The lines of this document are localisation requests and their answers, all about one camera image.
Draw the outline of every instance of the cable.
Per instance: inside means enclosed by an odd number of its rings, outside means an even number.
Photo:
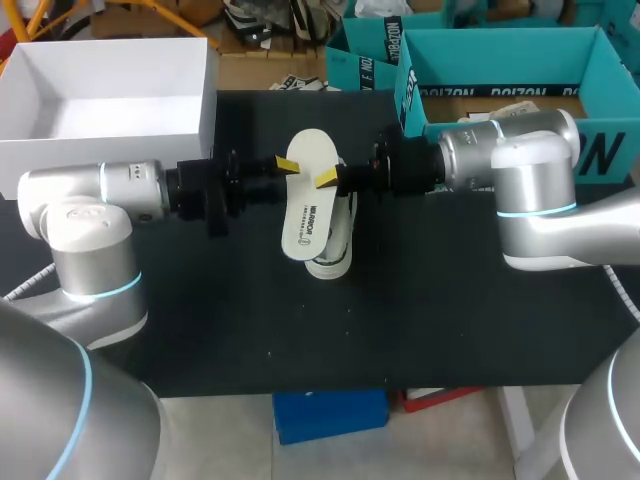
[[[45,277],[52,274],[55,271],[55,269],[56,269],[55,263],[52,263],[51,265],[46,266],[45,268],[40,270],[38,273],[36,273],[33,277],[29,278],[27,281],[21,283],[16,288],[14,288],[9,293],[7,293],[4,296],[4,299],[7,300],[8,302],[13,302],[14,300],[17,300],[22,296],[22,294],[24,294],[27,290],[31,289],[36,283],[40,282]]]
[[[633,318],[640,322],[640,310],[637,309],[636,305],[633,303],[633,300],[631,300],[631,298],[627,294],[627,291],[622,286],[622,283],[620,283],[616,272],[613,271],[611,265],[604,265],[604,271],[607,272],[609,280],[611,280],[611,283],[618,292],[618,295],[620,295],[620,298],[624,302],[625,306],[627,307],[631,315],[633,315]]]

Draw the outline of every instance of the white cardboard box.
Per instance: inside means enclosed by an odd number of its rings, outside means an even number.
[[[217,66],[204,38],[18,44],[0,76],[0,193],[40,168],[207,157]]]

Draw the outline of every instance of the gray tile floor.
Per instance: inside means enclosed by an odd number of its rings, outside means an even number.
[[[513,478],[492,390],[406,414],[381,429],[281,446],[271,396],[163,400],[173,428],[169,480]]]

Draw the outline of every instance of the black table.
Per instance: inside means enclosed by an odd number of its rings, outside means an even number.
[[[285,154],[325,130],[366,162],[395,121],[390,94],[220,93],[218,148]],[[580,188],[591,201],[616,188]],[[135,232],[150,305],[124,367],[160,396],[361,387],[580,383],[637,327],[603,269],[509,269],[492,194],[360,198],[354,257],[312,278],[280,247],[284,206],[250,208],[231,236],[169,221]],[[0,293],[51,261],[0,202]],[[637,270],[617,269],[640,299]],[[53,286],[45,283],[42,288]]]

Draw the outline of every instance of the teal box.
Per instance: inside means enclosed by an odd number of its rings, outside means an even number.
[[[602,16],[605,0],[565,0],[565,4],[572,1],[573,15],[565,12],[559,18],[528,17],[500,22],[487,22],[484,14],[489,8],[488,0],[480,0],[472,15],[478,20],[480,27],[485,28],[553,28],[553,27],[593,27],[598,24]]]
[[[349,52],[344,30],[340,29],[325,47],[327,80],[340,90],[393,90],[398,67]]]
[[[429,123],[421,95],[579,96],[577,183],[621,183],[640,153],[640,90],[599,28],[404,32],[395,103],[405,136],[435,142],[464,128]]]
[[[440,12],[386,18],[358,18],[355,3],[355,0],[349,0],[343,18],[351,52],[394,65],[400,58],[400,39],[404,30],[449,28],[453,26],[455,15],[455,0],[444,0]]]
[[[608,1],[600,26],[629,71],[640,75],[640,3],[637,0]]]
[[[576,16],[573,27],[593,27],[598,25],[604,11],[603,0],[576,0]]]

